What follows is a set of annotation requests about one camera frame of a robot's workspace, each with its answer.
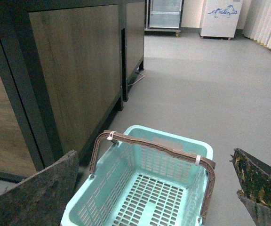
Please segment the dark padded left gripper left finger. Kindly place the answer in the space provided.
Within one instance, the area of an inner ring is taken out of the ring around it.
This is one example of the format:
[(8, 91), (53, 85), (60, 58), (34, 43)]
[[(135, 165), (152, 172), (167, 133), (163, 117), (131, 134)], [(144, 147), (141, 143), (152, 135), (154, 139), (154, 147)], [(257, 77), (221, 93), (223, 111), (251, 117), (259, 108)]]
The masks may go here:
[(78, 154), (72, 150), (0, 194), (0, 226), (60, 225), (78, 171)]

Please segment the dark padded left gripper right finger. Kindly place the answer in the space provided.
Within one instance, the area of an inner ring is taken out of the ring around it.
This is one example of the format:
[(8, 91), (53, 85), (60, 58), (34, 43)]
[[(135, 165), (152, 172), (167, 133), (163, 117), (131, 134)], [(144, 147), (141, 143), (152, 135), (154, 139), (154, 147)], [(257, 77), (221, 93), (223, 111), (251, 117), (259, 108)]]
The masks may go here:
[(241, 189), (237, 196), (257, 226), (271, 226), (271, 166), (240, 148), (231, 160)]

